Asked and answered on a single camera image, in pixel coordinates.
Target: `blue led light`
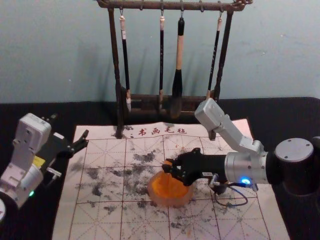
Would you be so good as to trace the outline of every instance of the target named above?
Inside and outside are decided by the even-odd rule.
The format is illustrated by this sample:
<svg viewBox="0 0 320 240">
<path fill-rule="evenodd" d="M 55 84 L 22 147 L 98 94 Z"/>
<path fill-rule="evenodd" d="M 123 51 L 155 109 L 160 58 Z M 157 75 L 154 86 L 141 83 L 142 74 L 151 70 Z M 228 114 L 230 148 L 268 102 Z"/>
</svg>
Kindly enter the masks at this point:
<svg viewBox="0 0 320 240">
<path fill-rule="evenodd" d="M 249 180 L 248 178 L 246 178 L 246 177 L 243 177 L 243 178 L 241 179 L 241 182 L 242 182 L 243 184 L 250 184 L 250 183 L 251 183 L 250 180 Z"/>
</svg>

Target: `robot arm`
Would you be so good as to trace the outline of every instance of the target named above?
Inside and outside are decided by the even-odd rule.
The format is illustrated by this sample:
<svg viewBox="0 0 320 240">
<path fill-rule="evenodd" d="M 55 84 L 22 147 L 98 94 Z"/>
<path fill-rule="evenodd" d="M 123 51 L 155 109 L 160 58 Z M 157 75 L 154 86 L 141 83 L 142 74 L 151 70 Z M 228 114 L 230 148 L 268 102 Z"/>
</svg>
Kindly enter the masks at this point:
<svg viewBox="0 0 320 240">
<path fill-rule="evenodd" d="M 167 159 L 172 165 L 162 166 L 166 173 L 191 185 L 196 179 L 207 178 L 209 185 L 232 184 L 258 190 L 257 184 L 279 184 L 296 195 L 314 192 L 319 186 L 320 138 L 312 143 L 291 138 L 278 144 L 275 151 L 265 152 L 258 140 L 243 136 L 213 99 L 202 102 L 195 117 L 209 131 L 214 130 L 238 152 L 227 155 L 204 155 L 200 148 Z"/>
<path fill-rule="evenodd" d="M 61 134 L 51 133 L 51 120 L 32 113 L 19 120 L 11 161 L 0 178 L 0 223 L 7 213 L 14 213 L 22 207 L 43 181 L 46 172 L 53 174 L 50 183 L 61 176 L 51 168 L 56 160 L 69 159 L 88 145 L 88 130 L 70 144 Z"/>
</svg>

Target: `cable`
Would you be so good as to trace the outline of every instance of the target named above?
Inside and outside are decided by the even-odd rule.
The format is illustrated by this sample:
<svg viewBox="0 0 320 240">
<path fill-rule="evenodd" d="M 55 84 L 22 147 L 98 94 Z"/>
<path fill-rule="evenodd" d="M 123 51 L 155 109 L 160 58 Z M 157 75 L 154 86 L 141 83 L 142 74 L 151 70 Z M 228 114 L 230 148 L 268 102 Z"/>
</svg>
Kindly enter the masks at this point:
<svg viewBox="0 0 320 240">
<path fill-rule="evenodd" d="M 235 191 L 235 192 L 237 192 L 238 194 L 240 194 L 240 195 L 244 198 L 245 202 L 239 203 L 239 204 L 231 204 L 230 202 L 228 202 L 227 204 L 223 204 L 223 203 L 221 203 L 221 202 L 219 202 L 219 201 L 217 200 L 217 193 L 214 192 L 214 200 L 216 201 L 217 204 L 219 204 L 219 205 L 221 205 L 221 206 L 224 206 L 224 207 L 234 208 L 234 207 L 246 205 L 246 204 L 248 203 L 248 198 L 247 198 L 242 192 L 240 192 L 240 191 L 238 191 L 237 189 L 233 188 L 232 186 L 230 186 L 230 184 L 225 184 L 225 186 L 226 186 L 227 188 L 231 189 L 232 191 Z"/>
</svg>

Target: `wooden stand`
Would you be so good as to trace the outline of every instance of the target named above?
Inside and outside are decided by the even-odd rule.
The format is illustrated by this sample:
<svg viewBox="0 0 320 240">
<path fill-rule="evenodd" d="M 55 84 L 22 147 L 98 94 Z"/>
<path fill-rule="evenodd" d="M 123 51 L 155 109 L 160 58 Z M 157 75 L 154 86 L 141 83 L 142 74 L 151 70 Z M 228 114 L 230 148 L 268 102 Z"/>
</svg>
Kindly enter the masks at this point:
<svg viewBox="0 0 320 240">
<path fill-rule="evenodd" d="M 211 91 L 211 97 L 216 101 L 219 100 L 220 95 L 220 83 L 222 80 L 222 73 L 224 62 L 227 54 L 227 47 L 229 41 L 230 26 L 232 16 L 234 12 L 242 11 L 247 4 L 251 4 L 252 0 L 233 0 L 232 3 L 221 2 L 163 2 L 163 1 L 126 1 L 126 0 L 97 0 L 101 8 L 108 9 L 109 24 L 110 24 L 110 36 L 111 36 L 111 48 L 114 65 L 115 76 L 115 95 L 117 103 L 117 129 L 115 136 L 118 139 L 123 137 L 123 130 L 126 119 L 131 114 L 152 114 L 152 115 L 167 115 L 169 116 L 170 100 L 171 96 L 164 95 L 162 102 L 162 109 L 159 110 L 159 96 L 148 94 L 131 94 L 131 112 L 128 111 L 126 105 L 126 89 L 122 87 L 120 83 L 119 72 L 119 57 L 117 46 L 117 35 L 115 27 L 114 9 L 159 9 L 159 10 L 193 10 L 193 11 L 220 11 L 221 13 L 226 11 L 226 25 L 224 30 L 224 36 L 221 47 L 221 54 L 219 60 L 219 69 L 217 74 L 217 83 L 215 85 L 216 91 Z M 182 111 L 181 115 L 193 115 L 197 109 L 199 103 L 206 99 L 205 96 L 182 96 Z M 214 132 L 209 133 L 210 139 L 215 138 Z"/>
</svg>

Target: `yellow label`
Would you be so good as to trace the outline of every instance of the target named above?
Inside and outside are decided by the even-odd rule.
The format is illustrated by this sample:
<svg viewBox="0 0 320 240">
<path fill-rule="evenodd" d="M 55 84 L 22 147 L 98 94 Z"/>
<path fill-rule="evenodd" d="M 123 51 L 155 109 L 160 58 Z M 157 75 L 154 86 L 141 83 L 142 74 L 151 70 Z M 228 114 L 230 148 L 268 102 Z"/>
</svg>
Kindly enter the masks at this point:
<svg viewBox="0 0 320 240">
<path fill-rule="evenodd" d="M 35 156 L 33 159 L 33 164 L 37 166 L 37 168 L 41 168 L 41 166 L 45 163 L 46 161 L 42 159 L 41 157 Z"/>
</svg>

